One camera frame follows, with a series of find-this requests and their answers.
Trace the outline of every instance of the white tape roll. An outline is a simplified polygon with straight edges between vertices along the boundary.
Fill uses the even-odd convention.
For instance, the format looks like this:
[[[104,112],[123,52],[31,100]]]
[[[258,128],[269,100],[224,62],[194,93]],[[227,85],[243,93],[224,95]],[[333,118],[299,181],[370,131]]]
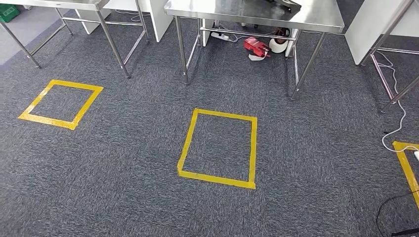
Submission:
[[[271,39],[269,42],[269,47],[271,48],[272,52],[274,53],[282,53],[287,49],[288,40],[285,41],[283,44],[276,43],[275,39]]]

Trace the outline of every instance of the red tape dispenser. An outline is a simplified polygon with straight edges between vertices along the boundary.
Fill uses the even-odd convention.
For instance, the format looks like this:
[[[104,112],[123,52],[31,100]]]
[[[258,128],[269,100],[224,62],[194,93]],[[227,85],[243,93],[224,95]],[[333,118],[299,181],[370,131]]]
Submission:
[[[243,44],[247,50],[250,50],[254,54],[249,54],[249,58],[252,61],[261,61],[265,57],[271,56],[268,54],[271,49],[264,42],[260,42],[256,38],[247,38]]]

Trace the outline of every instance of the yellow tape square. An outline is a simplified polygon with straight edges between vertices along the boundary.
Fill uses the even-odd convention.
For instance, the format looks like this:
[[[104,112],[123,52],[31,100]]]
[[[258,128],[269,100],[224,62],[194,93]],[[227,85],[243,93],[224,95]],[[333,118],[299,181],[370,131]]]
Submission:
[[[85,89],[85,90],[93,91],[91,96],[87,99],[86,103],[82,106],[80,111],[77,112],[76,116],[71,122],[30,114],[30,112],[35,108],[35,106],[48,93],[48,91],[51,90],[51,88],[54,85],[62,85],[62,86],[68,86],[68,87],[74,87],[78,89]],[[50,124],[50,125],[59,126],[59,127],[65,127],[65,128],[74,130],[76,126],[79,125],[79,121],[82,119],[83,115],[86,113],[90,105],[93,103],[97,95],[99,95],[99,93],[102,90],[103,90],[103,87],[96,86],[96,85],[82,84],[82,83],[64,81],[64,80],[51,80],[49,84],[45,87],[45,89],[35,98],[35,100],[29,105],[28,108],[25,109],[25,111],[18,118],[29,120],[29,121],[34,121],[34,122]]]
[[[417,151],[415,149],[415,147],[417,149],[419,149],[419,144],[412,144],[412,143],[404,143],[404,142],[395,141],[395,142],[393,142],[393,147],[394,147],[395,151],[401,151],[405,148],[406,148],[406,150]],[[409,164],[409,161],[407,160],[406,153],[404,151],[403,152],[397,152],[397,157],[399,158],[400,164],[402,165],[402,169],[403,169],[403,172],[405,173],[407,182],[409,183],[410,190],[412,190],[412,192],[415,192],[415,191],[419,190],[418,182],[415,178],[415,174],[413,173],[413,170],[412,170],[412,168]],[[415,202],[416,202],[416,205],[418,206],[418,209],[419,209],[419,192],[415,192],[412,195],[413,195],[413,197],[415,199]]]
[[[212,175],[206,175],[206,174],[200,174],[200,173],[194,173],[194,172],[182,170],[183,165],[186,160],[186,156],[188,155],[188,150],[192,141],[192,136],[194,133],[198,114],[226,117],[230,119],[241,119],[241,120],[247,120],[251,122],[251,150],[250,150],[249,180],[248,181],[228,179],[228,178],[223,178],[223,177],[218,177],[218,176],[212,176]],[[202,109],[195,108],[192,114],[191,124],[189,125],[189,130],[186,135],[185,144],[183,145],[182,154],[180,156],[179,162],[177,163],[177,172],[179,173],[179,176],[190,178],[190,179],[198,179],[198,180],[204,180],[208,182],[233,185],[233,186],[237,186],[241,188],[256,189],[256,184],[254,183],[254,176],[255,176],[255,171],[256,171],[256,132],[257,132],[257,118],[256,117],[235,115],[235,114],[210,111],[210,110],[202,110]]]

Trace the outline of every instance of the table leg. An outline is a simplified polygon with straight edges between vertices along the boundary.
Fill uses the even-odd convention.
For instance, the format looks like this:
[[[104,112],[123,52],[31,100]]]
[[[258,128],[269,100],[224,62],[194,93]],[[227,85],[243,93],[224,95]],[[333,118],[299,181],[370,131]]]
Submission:
[[[302,32],[302,30],[296,29],[295,40],[294,41],[288,41],[287,50],[285,51],[285,60],[288,60],[288,58],[290,56],[292,56],[292,54],[293,54],[293,47],[294,47],[294,45],[297,44],[298,39],[300,38],[301,32]]]
[[[204,41],[202,39],[201,27],[202,27],[202,19],[198,18],[198,35],[199,35],[198,46],[204,45]]]
[[[123,61],[121,59],[121,55],[119,54],[119,52],[117,50],[117,47],[115,46],[115,43],[114,43],[114,41],[113,41],[113,39],[111,37],[111,34],[109,33],[108,26],[105,23],[105,19],[103,19],[102,13],[100,13],[100,11],[97,10],[96,11],[96,15],[99,18],[100,24],[102,25],[103,31],[105,32],[106,38],[108,38],[109,44],[112,47],[112,50],[113,50],[113,52],[114,52],[114,54],[115,54],[115,56],[116,56],[116,58],[118,60],[118,63],[121,66],[122,71],[124,72],[124,76],[126,78],[129,78],[129,74],[126,71],[125,65],[124,65],[124,63],[123,63]]]
[[[295,100],[295,98],[298,95],[298,92],[300,91],[300,89],[304,85],[304,82],[307,78],[308,71],[313,66],[314,60],[316,59],[317,54],[319,53],[320,48],[322,47],[322,44],[325,41],[325,38],[326,38],[326,33],[322,33],[322,36],[320,37],[319,42],[317,43],[316,47],[314,48],[313,53],[311,54],[310,59],[308,60],[307,66],[305,66],[304,72],[302,73],[302,76],[301,76],[300,80],[298,81],[297,85],[295,86],[295,90],[293,92],[293,95],[291,96],[292,100]]]
[[[188,84],[189,78],[188,78],[188,69],[186,68],[185,49],[183,48],[182,26],[180,24],[180,19],[178,16],[175,16],[174,20],[176,21],[177,39],[179,40],[180,61],[182,63],[182,68],[183,68],[183,80],[185,84]]]
[[[376,70],[377,70],[378,75],[381,79],[381,82],[384,86],[384,89],[387,92],[388,97],[390,97],[390,100],[392,100],[394,98],[394,95],[393,95],[393,92],[390,89],[390,85],[388,84],[387,80],[385,79],[385,76],[382,73],[381,67],[379,66],[379,63],[378,63],[376,57],[373,54],[371,54],[370,56],[371,56],[371,59],[374,63],[374,66],[376,67]]]
[[[58,15],[60,16],[61,21],[63,22],[63,24],[67,27],[68,32],[70,32],[70,34],[72,35],[73,32],[71,32],[70,27],[68,27],[67,22],[65,20],[63,20],[63,15],[61,14],[61,12],[58,10],[58,8],[55,9],[58,13]]]
[[[416,84],[419,83],[419,76],[407,85],[400,93],[398,93],[390,102],[381,110],[382,113],[387,112],[391,105],[396,104],[407,92],[409,92]]]
[[[294,70],[295,70],[295,84],[297,85],[299,80],[299,74],[298,74],[298,60],[297,60],[297,45],[293,45],[293,55],[294,55]]]
[[[148,36],[147,27],[145,26],[144,16],[143,16],[143,12],[141,11],[141,8],[140,8],[140,3],[138,2],[138,0],[135,0],[135,4],[137,5],[138,15],[140,16],[141,23],[143,24],[143,30],[145,31],[145,36],[147,38],[146,42],[149,42],[150,38]]]
[[[5,23],[0,21],[1,26],[6,30],[6,32],[9,33],[9,35],[14,39],[14,41],[19,45],[19,47],[22,49],[22,51],[26,54],[26,57],[32,60],[32,62],[35,64],[35,67],[41,68],[41,66],[38,64],[38,62],[32,57],[32,55],[26,50],[25,46],[18,40],[18,38],[13,34],[13,32],[6,26]]]

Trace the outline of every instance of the metal table top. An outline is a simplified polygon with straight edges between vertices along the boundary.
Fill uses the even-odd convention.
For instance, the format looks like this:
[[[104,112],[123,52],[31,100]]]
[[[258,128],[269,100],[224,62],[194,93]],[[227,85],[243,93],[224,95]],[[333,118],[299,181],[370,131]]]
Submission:
[[[266,0],[169,0],[168,15],[341,33],[345,26],[336,0],[293,0],[296,14]]]
[[[103,6],[105,6],[108,2],[109,0],[0,0],[0,3],[6,4],[57,7],[92,11],[102,9]]]

